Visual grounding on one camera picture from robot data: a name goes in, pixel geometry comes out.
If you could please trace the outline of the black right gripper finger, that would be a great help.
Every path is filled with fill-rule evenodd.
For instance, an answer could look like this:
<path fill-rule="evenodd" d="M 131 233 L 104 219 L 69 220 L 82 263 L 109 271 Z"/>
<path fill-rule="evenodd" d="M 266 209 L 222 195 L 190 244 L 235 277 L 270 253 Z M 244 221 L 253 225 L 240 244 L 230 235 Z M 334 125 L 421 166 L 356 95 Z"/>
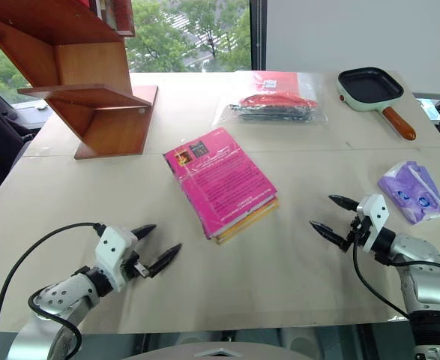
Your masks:
<path fill-rule="evenodd" d="M 336 234 L 329 226 L 314 220 L 310 221 L 310 225 L 320 236 L 335 244 L 341 251 L 349 249 L 350 243 L 342 236 Z"/>
<path fill-rule="evenodd" d="M 341 208 L 348 210 L 348 211 L 356 212 L 357 208 L 359 206 L 359 202 L 357 202 L 356 200 L 350 199 L 346 196 L 331 194 L 328 196 L 328 198 L 330 200 L 332 200 L 335 204 L 340 206 Z"/>

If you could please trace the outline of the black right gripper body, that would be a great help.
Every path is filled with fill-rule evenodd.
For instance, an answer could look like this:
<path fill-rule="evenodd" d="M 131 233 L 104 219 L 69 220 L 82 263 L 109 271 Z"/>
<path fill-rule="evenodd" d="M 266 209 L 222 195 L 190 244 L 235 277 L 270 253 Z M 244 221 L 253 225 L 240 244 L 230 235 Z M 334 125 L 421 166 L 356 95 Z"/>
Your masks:
<path fill-rule="evenodd" d="M 365 216 L 363 219 L 360 219 L 360 217 L 356 215 L 350 223 L 350 231 L 346 237 L 346 247 L 349 248 L 355 242 L 363 247 L 370 236 L 370 227 L 371 220 L 369 217 Z"/>

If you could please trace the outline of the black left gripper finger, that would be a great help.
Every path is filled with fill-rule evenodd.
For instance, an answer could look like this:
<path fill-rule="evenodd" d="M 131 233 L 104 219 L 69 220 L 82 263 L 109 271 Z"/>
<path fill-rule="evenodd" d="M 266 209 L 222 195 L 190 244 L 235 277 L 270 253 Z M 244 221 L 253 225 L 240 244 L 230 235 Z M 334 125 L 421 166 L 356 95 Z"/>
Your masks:
<path fill-rule="evenodd" d="M 154 278 L 158 275 L 162 270 L 164 270 L 178 255 L 182 247 L 182 243 L 178 243 L 177 245 L 171 247 L 164 253 L 162 253 L 157 260 L 148 267 L 148 276 L 150 278 Z"/>
<path fill-rule="evenodd" d="M 151 233 L 157 227 L 156 224 L 146 224 L 136 229 L 132 229 L 131 233 L 136 237 L 138 241 L 145 238 L 149 233 Z"/>

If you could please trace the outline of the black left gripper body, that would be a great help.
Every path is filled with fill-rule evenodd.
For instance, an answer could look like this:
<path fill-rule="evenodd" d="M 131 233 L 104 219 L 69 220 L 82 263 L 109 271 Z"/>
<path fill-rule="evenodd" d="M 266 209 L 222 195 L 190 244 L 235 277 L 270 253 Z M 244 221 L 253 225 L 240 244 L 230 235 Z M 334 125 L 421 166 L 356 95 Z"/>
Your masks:
<path fill-rule="evenodd" d="M 139 254 L 136 251 L 132 251 L 129 257 L 122 263 L 122 274 L 127 280 L 138 277 L 152 277 L 150 268 L 139 261 Z"/>

